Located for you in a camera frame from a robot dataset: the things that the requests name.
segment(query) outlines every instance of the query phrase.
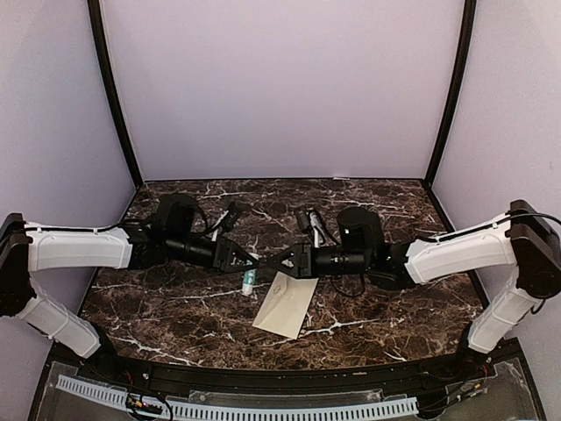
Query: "robotic arm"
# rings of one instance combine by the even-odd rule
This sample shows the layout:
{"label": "robotic arm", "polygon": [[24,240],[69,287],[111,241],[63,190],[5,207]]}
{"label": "robotic arm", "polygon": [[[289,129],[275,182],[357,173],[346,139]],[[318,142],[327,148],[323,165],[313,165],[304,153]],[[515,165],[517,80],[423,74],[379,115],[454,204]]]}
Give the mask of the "robotic arm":
{"label": "robotic arm", "polygon": [[561,291],[557,233],[523,200],[481,225],[434,238],[387,244],[377,213],[352,207],[337,215],[340,246],[296,244],[269,266],[298,279],[366,275],[382,289],[413,288],[435,278],[496,265],[510,265],[500,294],[470,326],[467,347],[491,352],[534,306]]}
{"label": "robotic arm", "polygon": [[103,333],[39,285],[32,285],[31,272],[76,267],[141,269],[168,259],[221,273],[257,268],[258,261],[237,243],[223,236],[206,237],[218,230],[231,231],[240,216],[235,204],[211,228],[193,233],[197,212],[204,215],[193,197],[170,195],[161,198],[156,213],[145,221],[107,228],[43,226],[26,223],[21,214],[10,214],[0,228],[0,316],[20,318],[87,359],[100,348]]}

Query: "black vertical beam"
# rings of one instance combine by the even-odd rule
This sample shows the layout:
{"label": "black vertical beam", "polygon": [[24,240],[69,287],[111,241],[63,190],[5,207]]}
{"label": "black vertical beam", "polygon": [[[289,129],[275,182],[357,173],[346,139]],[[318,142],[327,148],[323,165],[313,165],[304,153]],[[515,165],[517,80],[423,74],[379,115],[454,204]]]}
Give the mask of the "black vertical beam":
{"label": "black vertical beam", "polygon": [[103,85],[105,86],[105,94],[113,117],[113,123],[117,130],[119,143],[123,149],[124,159],[126,165],[131,173],[132,180],[138,188],[142,186],[142,174],[138,167],[137,159],[134,156],[132,149],[131,138],[126,130],[124,123],[123,111],[121,110],[121,103],[117,94],[117,87],[115,86],[115,79],[113,78],[113,71],[111,69],[111,62],[109,58],[109,51],[107,49],[107,41],[105,39],[105,31],[103,30],[102,11],[99,0],[88,0],[89,20],[91,21],[91,29],[94,34],[94,42],[96,43],[97,61],[102,73]]}
{"label": "black vertical beam", "polygon": [[476,0],[465,0],[464,3],[464,16],[462,17],[462,26],[459,32],[458,50],[456,51],[456,61],[454,62],[454,70],[452,71],[452,78],[450,81],[450,88],[448,90],[448,97],[446,98],[446,105],[444,106],[444,114],[440,121],[440,128],[438,129],[437,141],[430,157],[429,169],[424,176],[424,181],[432,186],[435,178],[437,177],[438,167],[446,148],[446,140],[450,134],[452,120],[454,119],[454,112],[458,104],[459,91],[462,87],[462,80],[464,79],[465,64],[467,62],[467,54],[470,49],[470,40],[472,39],[473,21],[475,19],[475,6]]}

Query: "paper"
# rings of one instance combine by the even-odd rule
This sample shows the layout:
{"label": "paper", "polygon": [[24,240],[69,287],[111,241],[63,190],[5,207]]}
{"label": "paper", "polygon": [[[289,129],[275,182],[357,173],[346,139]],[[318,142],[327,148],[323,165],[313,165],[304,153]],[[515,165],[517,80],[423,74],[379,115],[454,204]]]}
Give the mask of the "paper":
{"label": "paper", "polygon": [[296,339],[316,290],[317,279],[295,279],[278,272],[253,327]]}

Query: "marble table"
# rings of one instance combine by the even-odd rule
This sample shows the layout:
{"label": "marble table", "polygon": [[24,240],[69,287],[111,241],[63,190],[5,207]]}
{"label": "marble table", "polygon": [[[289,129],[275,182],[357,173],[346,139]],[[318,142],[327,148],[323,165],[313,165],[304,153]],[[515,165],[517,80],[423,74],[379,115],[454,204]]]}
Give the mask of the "marble table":
{"label": "marble table", "polygon": [[[154,212],[170,193],[195,196],[211,221],[230,201],[244,211],[228,237],[260,256],[308,241],[294,209],[315,206],[332,232],[345,207],[379,212],[388,241],[443,232],[419,181],[228,180],[149,182],[127,218]],[[216,275],[180,262],[148,270],[102,268],[86,296],[82,316],[109,334],[119,354],[174,364],[252,370],[363,367],[453,353],[460,333],[481,312],[465,274],[389,292],[367,284],[362,296],[340,296],[320,280],[299,338],[285,339],[252,327],[274,278],[260,269],[251,296],[242,275]],[[343,279],[342,289],[358,280]]]}

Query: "white panel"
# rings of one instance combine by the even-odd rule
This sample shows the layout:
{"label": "white panel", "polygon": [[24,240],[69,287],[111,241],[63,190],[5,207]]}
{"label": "white panel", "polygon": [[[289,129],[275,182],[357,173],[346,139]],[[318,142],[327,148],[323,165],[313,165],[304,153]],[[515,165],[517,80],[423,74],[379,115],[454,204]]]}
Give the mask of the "white panel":
{"label": "white panel", "polygon": [[421,177],[463,2],[104,0],[148,180]]}
{"label": "white panel", "polygon": [[[458,228],[525,198],[561,216],[561,3],[479,2],[458,110],[436,192]],[[493,297],[507,270],[481,271]],[[514,332],[548,419],[561,419],[561,296]]]}
{"label": "white panel", "polygon": [[[75,0],[0,2],[0,220],[10,212],[52,225],[115,222],[133,185],[96,61],[88,6]],[[92,271],[36,275],[77,310]],[[0,318],[2,420],[27,419],[51,345],[21,320]]]}

